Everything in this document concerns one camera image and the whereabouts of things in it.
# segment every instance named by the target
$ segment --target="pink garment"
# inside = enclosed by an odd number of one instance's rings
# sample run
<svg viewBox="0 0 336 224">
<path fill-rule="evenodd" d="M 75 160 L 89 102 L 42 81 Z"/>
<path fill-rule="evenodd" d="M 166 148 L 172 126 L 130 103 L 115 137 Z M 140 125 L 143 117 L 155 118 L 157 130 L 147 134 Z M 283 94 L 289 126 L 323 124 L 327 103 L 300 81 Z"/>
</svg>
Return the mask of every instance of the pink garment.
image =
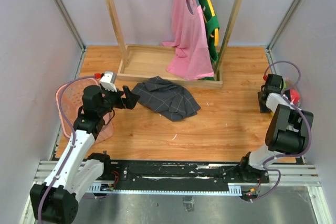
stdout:
<svg viewBox="0 0 336 224">
<path fill-rule="evenodd" d="M 193 14 L 186 1 L 191 5 Z M 203 12 L 195 0 L 174 0 L 172 29 L 175 41 L 161 43 L 165 47 L 176 47 L 175 57 L 167 71 L 186 80 L 213 77 Z"/>
</svg>

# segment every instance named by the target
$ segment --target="gray cloth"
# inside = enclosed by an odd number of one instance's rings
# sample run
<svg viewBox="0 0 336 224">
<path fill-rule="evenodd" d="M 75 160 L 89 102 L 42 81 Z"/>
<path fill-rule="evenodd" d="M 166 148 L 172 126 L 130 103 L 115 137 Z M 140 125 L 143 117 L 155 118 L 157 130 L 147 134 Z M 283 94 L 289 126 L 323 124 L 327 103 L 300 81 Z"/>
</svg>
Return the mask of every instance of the gray cloth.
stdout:
<svg viewBox="0 0 336 224">
<path fill-rule="evenodd" d="M 173 122 L 196 115 L 201 108 L 188 90 L 159 76 L 138 83 L 132 92 L 140 96 L 140 104 Z"/>
</svg>

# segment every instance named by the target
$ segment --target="pink laundry basket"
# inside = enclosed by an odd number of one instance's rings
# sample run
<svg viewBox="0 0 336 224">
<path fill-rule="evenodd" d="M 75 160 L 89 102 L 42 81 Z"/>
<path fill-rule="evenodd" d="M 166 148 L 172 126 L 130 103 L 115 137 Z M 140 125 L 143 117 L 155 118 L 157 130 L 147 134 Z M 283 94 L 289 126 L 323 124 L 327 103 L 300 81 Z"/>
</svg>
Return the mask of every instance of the pink laundry basket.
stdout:
<svg viewBox="0 0 336 224">
<path fill-rule="evenodd" d="M 69 139 L 71 135 L 71 128 L 68 125 L 68 123 L 65 121 L 65 119 L 63 118 L 60 112 L 60 108 L 59 108 L 59 97 L 60 97 L 62 89 L 66 85 L 67 83 L 61 86 L 57 90 L 55 98 L 56 98 L 59 118 L 62 124 L 63 134 L 67 139 Z M 62 108 L 63 108 L 64 114 L 67 116 L 67 118 L 72 124 L 74 124 L 74 121 L 77 118 L 79 107 L 83 105 L 83 102 L 82 102 L 83 90 L 84 88 L 90 85 L 99 85 L 99 84 L 95 78 L 78 80 L 72 83 L 70 86 L 68 86 L 67 89 L 63 93 L 62 100 L 61 100 Z M 107 114 L 104 116 L 105 124 L 110 121 L 110 116 L 111 116 L 110 114 Z M 95 144 L 98 144 L 104 141 L 105 139 L 108 139 L 109 137 L 113 135 L 113 132 L 114 132 L 113 124 L 112 122 L 110 122 L 108 125 L 105 125 L 103 127 L 103 129 L 101 130 L 101 132 L 99 133 L 95 141 Z"/>
</svg>

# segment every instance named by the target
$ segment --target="gray wall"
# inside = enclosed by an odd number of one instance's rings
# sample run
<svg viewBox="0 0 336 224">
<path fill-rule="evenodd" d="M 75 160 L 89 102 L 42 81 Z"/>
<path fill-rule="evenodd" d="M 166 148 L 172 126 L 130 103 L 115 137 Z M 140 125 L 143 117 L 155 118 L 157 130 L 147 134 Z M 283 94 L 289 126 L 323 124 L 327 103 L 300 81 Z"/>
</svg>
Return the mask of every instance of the gray wall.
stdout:
<svg viewBox="0 0 336 224">
<path fill-rule="evenodd" d="M 314 113 L 313 143 L 307 161 L 315 164 L 336 220 L 336 2 L 303 0 L 274 50 L 275 60 L 290 60 L 302 71 L 299 90 L 303 108 Z M 295 80 L 291 67 L 279 71 Z"/>
<path fill-rule="evenodd" d="M 221 37 L 234 0 L 212 0 L 221 24 Z M 88 45 L 116 44 L 104 0 L 63 0 L 75 26 Z M 172 40 L 173 0 L 115 0 L 125 41 L 158 44 Z M 243 0 L 230 45 L 265 46 L 292 0 Z"/>
<path fill-rule="evenodd" d="M 80 50 L 53 0 L 0 0 L 0 10 L 0 222 L 17 224 L 55 143 L 55 91 Z"/>
</svg>

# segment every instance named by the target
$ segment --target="wooden tabletop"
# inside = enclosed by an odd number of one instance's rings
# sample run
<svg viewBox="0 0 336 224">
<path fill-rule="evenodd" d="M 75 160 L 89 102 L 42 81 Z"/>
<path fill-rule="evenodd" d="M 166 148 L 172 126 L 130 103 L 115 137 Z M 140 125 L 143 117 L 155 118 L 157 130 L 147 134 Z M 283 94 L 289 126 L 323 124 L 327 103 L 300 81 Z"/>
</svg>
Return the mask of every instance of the wooden tabletop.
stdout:
<svg viewBox="0 0 336 224">
<path fill-rule="evenodd" d="M 118 47 L 90 46 L 80 76 L 118 71 Z M 138 104 L 134 110 L 118 110 L 112 120 L 114 135 L 88 152 L 103 152 L 112 159 L 160 159 L 236 162 L 265 142 L 271 115 L 259 112 L 257 92 L 268 66 L 262 47 L 229 47 L 223 60 L 221 90 L 187 88 L 202 107 L 198 115 L 181 122 Z M 136 85 L 116 81 L 117 88 Z M 67 145 L 61 138 L 56 157 Z M 294 158 L 282 159 L 294 162 Z"/>
</svg>

